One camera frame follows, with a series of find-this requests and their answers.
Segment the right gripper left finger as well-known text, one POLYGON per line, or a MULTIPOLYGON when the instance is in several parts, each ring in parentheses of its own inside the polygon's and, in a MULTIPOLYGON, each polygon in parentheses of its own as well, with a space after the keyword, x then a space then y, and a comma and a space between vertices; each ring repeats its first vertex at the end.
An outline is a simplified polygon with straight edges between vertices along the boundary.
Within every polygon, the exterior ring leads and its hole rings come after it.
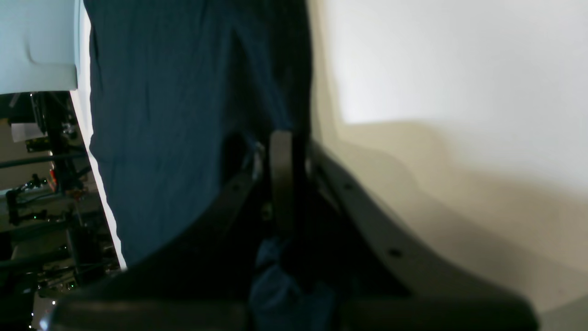
POLYGON ((61 300, 47 331, 254 331, 262 242, 294 232, 294 136, 276 131, 189 228, 141 263, 61 300))

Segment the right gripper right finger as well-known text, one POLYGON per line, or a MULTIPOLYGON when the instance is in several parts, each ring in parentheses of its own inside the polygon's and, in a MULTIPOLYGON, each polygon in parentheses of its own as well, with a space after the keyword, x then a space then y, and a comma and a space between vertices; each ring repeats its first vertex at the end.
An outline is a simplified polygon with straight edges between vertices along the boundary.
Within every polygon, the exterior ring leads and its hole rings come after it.
POLYGON ((451 264, 388 216, 317 143, 308 163, 347 234, 351 295, 343 331, 537 331, 531 304, 451 264))

